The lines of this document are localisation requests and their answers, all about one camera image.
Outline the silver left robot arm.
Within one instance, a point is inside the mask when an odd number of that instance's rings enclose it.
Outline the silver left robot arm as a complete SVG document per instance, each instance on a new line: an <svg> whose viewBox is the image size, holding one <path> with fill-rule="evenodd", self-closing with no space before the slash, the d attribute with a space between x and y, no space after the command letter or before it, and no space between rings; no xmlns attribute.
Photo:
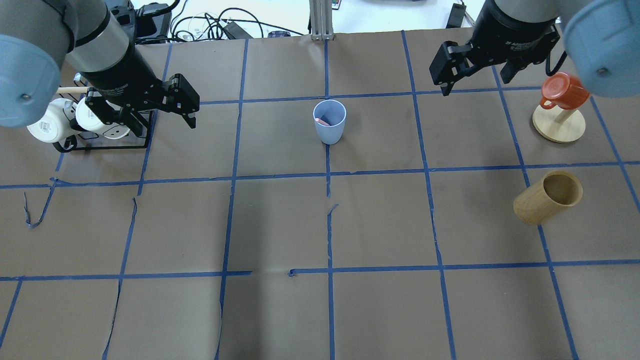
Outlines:
<svg viewBox="0 0 640 360"><path fill-rule="evenodd" d="M0 7L2 127L45 115L64 62L88 80L87 107L104 125L140 135L140 113L160 110L196 127L194 87L180 73L160 80L102 0L3 0Z"/></svg>

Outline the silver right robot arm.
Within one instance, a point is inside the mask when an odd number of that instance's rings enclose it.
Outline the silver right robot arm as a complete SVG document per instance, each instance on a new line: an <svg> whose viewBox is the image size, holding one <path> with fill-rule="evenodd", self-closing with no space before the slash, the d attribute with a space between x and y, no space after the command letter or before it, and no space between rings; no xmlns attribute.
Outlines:
<svg viewBox="0 0 640 360"><path fill-rule="evenodd" d="M528 65L544 63L558 41L592 94L639 94L637 0L486 0L466 43L439 46L430 76L447 96L462 78L501 64L500 77L509 84Z"/></svg>

